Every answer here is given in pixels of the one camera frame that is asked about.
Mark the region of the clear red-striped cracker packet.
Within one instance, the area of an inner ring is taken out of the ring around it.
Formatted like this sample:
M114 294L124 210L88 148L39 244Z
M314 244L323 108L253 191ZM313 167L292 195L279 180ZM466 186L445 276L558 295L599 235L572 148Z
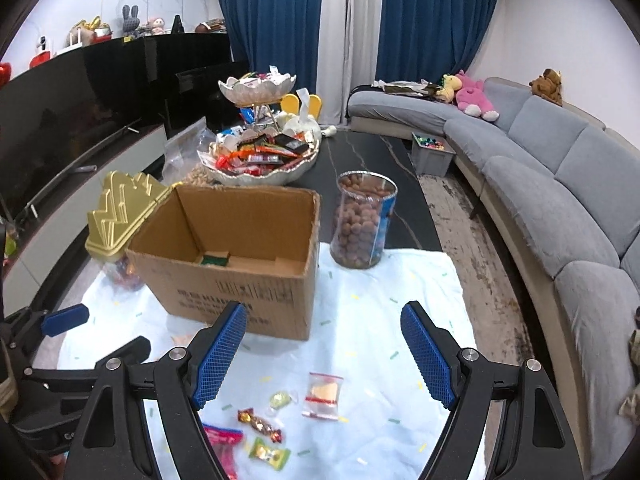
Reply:
M310 418L338 419L338 401L344 378L335 375L310 373L302 414Z

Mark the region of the grey curved sofa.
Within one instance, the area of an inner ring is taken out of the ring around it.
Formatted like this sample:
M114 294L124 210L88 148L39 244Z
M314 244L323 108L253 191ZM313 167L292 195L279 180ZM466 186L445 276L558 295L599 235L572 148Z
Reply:
M494 122L372 87L352 92L347 114L370 133L434 134L452 146L533 301L582 469L602 479L637 431L620 408L636 384L639 153L522 84L492 77L484 92Z

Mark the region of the black piano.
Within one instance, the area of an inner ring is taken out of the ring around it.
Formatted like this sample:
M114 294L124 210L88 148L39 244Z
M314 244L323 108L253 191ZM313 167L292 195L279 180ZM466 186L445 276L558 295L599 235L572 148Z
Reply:
M226 34L151 36L144 47L153 103L168 136L201 118L212 131L240 122L239 109L218 84L245 75L248 63L232 58Z

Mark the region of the left blue curtain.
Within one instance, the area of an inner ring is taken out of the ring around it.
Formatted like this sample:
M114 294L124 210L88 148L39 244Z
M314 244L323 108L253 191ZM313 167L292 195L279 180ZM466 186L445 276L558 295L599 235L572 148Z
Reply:
M219 0L233 58L252 72L276 66L316 91L322 0Z

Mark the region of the white tv cabinet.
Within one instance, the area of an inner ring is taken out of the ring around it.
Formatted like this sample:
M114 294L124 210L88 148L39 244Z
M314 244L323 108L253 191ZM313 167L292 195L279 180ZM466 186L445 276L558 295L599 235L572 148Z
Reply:
M165 128L125 132L118 140L85 160L96 171L70 174L40 204L38 217L25 231L23 245L3 278L6 313L28 306L67 249L84 234L87 214L98 206L105 176L114 170L138 174L164 154Z

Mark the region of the pink plush toy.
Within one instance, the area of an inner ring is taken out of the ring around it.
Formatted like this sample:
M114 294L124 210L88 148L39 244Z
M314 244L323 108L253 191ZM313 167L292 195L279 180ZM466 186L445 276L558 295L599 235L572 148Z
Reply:
M461 81L461 88L454 97L457 108L465 115L495 122L499 113L484 92L484 81L472 79L463 70L456 77Z

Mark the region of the white sheer curtain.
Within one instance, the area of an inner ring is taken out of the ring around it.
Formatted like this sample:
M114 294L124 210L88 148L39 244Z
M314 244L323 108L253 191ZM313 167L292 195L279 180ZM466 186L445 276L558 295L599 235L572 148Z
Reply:
M322 124L346 122L353 88L372 84L383 0L321 0L316 93Z

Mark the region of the clear jar of brown nuts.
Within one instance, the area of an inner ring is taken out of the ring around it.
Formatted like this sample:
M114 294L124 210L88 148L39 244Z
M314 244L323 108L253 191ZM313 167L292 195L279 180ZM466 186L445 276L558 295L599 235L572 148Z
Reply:
M370 269L383 255L398 188L388 177L366 170L344 172L334 214L330 253L349 269Z

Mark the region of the black television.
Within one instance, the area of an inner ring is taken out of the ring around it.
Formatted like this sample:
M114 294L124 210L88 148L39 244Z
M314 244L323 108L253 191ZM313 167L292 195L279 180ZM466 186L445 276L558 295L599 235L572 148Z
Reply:
M1 199L15 218L61 171L126 127L155 119L142 39L80 48L1 89Z

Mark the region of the clear bag of peanuts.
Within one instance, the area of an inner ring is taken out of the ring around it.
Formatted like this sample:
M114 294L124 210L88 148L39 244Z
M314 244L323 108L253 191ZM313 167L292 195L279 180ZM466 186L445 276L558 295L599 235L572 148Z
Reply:
M209 155L209 144L216 136L209 130L206 118L184 128L165 143L165 163L162 183L206 186L213 183L212 177L201 161Z

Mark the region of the green yellow candy packet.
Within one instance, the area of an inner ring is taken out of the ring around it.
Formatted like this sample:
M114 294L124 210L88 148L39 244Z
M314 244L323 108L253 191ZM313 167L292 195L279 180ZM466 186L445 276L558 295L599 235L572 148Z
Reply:
M266 443L262 438L254 440L248 453L248 457L252 460L261 460L276 471L284 468L290 456L291 451L288 448L276 448Z

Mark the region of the grey bunny plush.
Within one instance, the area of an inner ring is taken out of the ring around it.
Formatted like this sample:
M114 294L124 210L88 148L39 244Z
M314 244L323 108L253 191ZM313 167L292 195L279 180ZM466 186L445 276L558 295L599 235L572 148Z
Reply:
M134 37L139 26L139 7L136 4L134 6L124 4L122 6L122 34L125 37Z

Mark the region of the pink hawthorn snack packet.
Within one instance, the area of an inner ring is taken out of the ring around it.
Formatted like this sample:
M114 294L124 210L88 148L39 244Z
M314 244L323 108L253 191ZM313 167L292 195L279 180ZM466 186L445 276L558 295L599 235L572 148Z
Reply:
M209 445L224 468L227 477L236 480L238 473L236 472L234 450L243 441L243 431L206 424L203 425L203 429Z

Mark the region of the white two-tier snack bowl stand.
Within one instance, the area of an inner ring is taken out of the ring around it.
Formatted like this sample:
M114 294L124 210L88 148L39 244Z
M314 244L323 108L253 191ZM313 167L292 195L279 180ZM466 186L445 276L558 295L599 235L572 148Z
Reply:
M314 166L323 139L318 123L322 99L306 88L296 90L296 80L271 65L265 73L218 82L243 123L217 133L198 150L210 180L231 186L286 185Z

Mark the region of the pale green wrapped candy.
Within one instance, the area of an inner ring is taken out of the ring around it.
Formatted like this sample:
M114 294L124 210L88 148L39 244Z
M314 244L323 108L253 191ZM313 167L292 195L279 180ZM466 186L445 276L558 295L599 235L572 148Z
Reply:
M286 390L279 390L269 398L269 406L273 411L280 411L282 408L296 402L296 393Z

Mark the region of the worn patterned rug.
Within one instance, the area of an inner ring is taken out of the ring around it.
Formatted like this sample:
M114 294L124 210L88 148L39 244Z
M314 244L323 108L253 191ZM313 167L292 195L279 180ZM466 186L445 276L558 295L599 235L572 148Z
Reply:
M442 250L456 266L478 348L493 361L520 364L535 353L518 296L472 200L453 177L421 176Z

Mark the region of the blue curtain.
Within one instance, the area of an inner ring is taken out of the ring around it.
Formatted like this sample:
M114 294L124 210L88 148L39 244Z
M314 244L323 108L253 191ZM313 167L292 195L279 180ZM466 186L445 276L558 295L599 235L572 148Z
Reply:
M382 0L375 77L425 79L467 70L497 0Z
M276 66L316 91L322 0L219 0L233 58L252 72Z

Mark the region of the brown cardboard box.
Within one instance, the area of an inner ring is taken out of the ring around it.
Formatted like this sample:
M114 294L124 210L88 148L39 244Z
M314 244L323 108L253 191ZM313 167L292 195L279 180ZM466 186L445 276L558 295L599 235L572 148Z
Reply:
M179 185L127 255L170 314L213 323L230 301L258 335L310 336L321 198L287 186Z

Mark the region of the yellow plush toy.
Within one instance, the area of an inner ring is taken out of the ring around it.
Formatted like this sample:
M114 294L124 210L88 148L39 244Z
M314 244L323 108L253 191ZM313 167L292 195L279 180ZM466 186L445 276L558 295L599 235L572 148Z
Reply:
M442 76L442 83L435 94L435 98L439 102L450 104L454 102L456 93L462 88L462 81L454 75Z

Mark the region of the brown plush toy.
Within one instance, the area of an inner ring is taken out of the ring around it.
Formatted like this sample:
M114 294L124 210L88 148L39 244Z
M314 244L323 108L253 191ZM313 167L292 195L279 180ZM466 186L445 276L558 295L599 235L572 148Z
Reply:
M562 78L561 74L552 68L546 68L544 72L529 83L534 96L562 106Z

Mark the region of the right blue curtain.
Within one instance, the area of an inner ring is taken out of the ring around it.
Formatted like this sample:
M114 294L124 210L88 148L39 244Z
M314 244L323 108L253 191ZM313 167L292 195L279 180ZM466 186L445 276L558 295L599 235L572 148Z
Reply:
M497 0L382 0L375 77L425 79L467 70Z

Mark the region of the red gold foil candy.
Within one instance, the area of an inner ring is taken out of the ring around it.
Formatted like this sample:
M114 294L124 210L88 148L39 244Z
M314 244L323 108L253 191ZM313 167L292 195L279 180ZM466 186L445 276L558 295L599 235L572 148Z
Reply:
M273 443L282 443L284 440L282 430L274 426L269 420L256 415L252 408L239 410L238 421L241 424L251 426L263 436L268 437Z

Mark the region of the gold lid candy jar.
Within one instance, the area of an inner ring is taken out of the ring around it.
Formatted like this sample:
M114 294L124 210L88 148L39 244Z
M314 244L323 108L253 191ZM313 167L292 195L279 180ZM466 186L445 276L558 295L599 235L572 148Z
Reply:
M127 256L127 247L145 219L170 192L170 186L142 172L130 176L111 171L105 176L99 205L87 214L85 248L114 285L132 292L143 286Z

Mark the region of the grey storage bin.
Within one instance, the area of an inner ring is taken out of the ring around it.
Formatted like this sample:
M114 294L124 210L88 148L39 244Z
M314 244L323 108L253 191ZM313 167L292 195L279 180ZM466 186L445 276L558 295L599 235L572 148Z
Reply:
M418 176L445 177L456 154L444 138L411 133L411 161Z

